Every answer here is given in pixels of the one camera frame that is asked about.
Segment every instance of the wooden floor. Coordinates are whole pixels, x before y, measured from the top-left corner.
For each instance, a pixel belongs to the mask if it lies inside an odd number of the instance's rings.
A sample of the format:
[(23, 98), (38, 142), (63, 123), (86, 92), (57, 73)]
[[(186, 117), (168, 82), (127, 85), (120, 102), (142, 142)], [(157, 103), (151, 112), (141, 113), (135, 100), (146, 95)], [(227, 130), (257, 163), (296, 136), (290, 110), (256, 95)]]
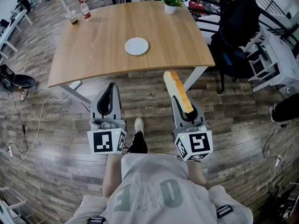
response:
[[(64, 24), (64, 10), (60, 2), (50, 0), (29, 14), (34, 25), (28, 27), (22, 21), (21, 34), (15, 32), (11, 43), (19, 49), (3, 51), (10, 58), (5, 63), (17, 74), (33, 76), (37, 85), (29, 91), (24, 102), (21, 94), (14, 93), (21, 118), (26, 126), (26, 138), (31, 146), (36, 138), (41, 107), (47, 98), (61, 98), (63, 94), (47, 87), (51, 61), (56, 43)], [(192, 69), (176, 70), (185, 81)], [(123, 117), (128, 122), (130, 143), (134, 132), (134, 120), (142, 117), (145, 137), (152, 153), (175, 152), (171, 133), (171, 101), (163, 83), (164, 70), (133, 72), (101, 77), (84, 83), (80, 88), (84, 96), (93, 99), (101, 87), (115, 82), (120, 88)], [(268, 106), (283, 100), (275, 88), (252, 92), (247, 80), (232, 83), (226, 77), (226, 92), (218, 95), (217, 72), (205, 73), (189, 90), (205, 112), (208, 129), (212, 130), (214, 152), (202, 162), (211, 184), (221, 184), (237, 201), (250, 207), (254, 214), (265, 201), (267, 191), (281, 185), (281, 172), (269, 182), (269, 167), (275, 162), (264, 159), (262, 147), (271, 135), (275, 124), (271, 123)], [(17, 142), (24, 150), (21, 123), (10, 98), (0, 101), (0, 147)], [(67, 97), (61, 102), (46, 103), (42, 126), (36, 146), (20, 165), (10, 162), (8, 155), (0, 152), (0, 186), (9, 186), (20, 198), (26, 200), (36, 215), (47, 223), (64, 223), (79, 206), (83, 195), (101, 195), (106, 157), (91, 156), (88, 146), (90, 113), (76, 100)], [(285, 155), (290, 126), (277, 128), (267, 155)], [(291, 128), (289, 151), (284, 166), (283, 183), (296, 181), (298, 165), (299, 125)], [(14, 147), (13, 161), (20, 155)]]

